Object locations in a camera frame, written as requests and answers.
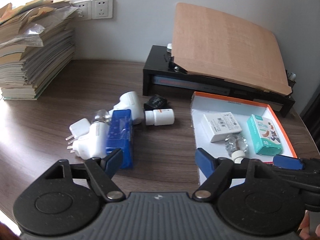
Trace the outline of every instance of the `plastic bag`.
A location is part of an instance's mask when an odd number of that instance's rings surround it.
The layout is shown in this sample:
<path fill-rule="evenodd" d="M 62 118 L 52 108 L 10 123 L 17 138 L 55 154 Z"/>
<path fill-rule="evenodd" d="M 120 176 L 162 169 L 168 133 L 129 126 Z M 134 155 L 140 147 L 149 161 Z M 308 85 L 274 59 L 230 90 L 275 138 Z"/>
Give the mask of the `plastic bag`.
<path fill-rule="evenodd" d="M 77 9 L 77 7 L 65 6 L 47 13 L 45 17 L 24 26 L 14 38 L 0 43 L 0 49 L 10 45 L 42 47 L 43 41 L 40 35 L 54 29 Z"/>

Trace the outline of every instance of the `white wall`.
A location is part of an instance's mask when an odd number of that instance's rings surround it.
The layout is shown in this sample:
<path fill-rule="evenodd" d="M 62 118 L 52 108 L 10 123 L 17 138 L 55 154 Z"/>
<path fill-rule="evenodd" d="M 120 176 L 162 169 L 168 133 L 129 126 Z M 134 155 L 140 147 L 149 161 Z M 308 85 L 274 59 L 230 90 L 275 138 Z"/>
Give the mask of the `white wall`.
<path fill-rule="evenodd" d="M 271 30 L 286 68 L 297 74 L 293 96 L 295 109 L 302 111 L 320 84 L 320 0 L 115 0 L 113 19 L 76 24 L 77 58 L 145 61 L 153 44 L 171 41 L 177 2 L 221 10 Z"/>

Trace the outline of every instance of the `white pill bottle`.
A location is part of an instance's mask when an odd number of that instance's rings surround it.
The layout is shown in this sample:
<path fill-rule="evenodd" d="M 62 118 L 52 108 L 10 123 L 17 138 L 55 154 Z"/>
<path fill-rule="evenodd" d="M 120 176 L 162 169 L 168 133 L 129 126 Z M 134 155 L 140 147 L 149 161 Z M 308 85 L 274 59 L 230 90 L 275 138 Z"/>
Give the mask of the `white pill bottle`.
<path fill-rule="evenodd" d="M 172 109 L 156 109 L 145 111 L 146 125 L 167 125 L 174 123 L 174 112 Z"/>

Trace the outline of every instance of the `metal bolt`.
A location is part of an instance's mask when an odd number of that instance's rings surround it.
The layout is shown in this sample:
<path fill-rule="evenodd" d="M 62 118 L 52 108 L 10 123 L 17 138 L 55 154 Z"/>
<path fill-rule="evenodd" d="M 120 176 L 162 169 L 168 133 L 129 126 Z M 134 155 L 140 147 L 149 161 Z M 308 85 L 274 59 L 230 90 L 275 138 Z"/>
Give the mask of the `metal bolt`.
<path fill-rule="evenodd" d="M 123 197 L 123 193 L 120 192 L 120 191 L 110 191 L 107 194 L 107 198 L 109 198 L 109 199 L 119 199 L 119 198 L 122 198 L 122 197 Z"/>
<path fill-rule="evenodd" d="M 199 190 L 195 193 L 197 198 L 208 198 L 211 196 L 211 193 L 207 190 Z"/>

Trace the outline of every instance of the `medicine box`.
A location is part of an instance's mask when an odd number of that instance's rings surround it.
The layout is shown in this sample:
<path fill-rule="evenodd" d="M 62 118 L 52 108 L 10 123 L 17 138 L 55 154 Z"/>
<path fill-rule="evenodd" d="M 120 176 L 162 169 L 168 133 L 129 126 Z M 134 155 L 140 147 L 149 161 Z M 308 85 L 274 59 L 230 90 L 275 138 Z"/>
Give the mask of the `medicine box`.
<path fill-rule="evenodd" d="M 210 142 L 222 141 L 229 134 L 237 134 L 242 131 L 231 112 L 204 114 L 201 124 Z"/>
<path fill-rule="evenodd" d="M 247 124 L 256 154 L 275 156 L 282 152 L 281 142 L 271 119 L 252 114 Z"/>

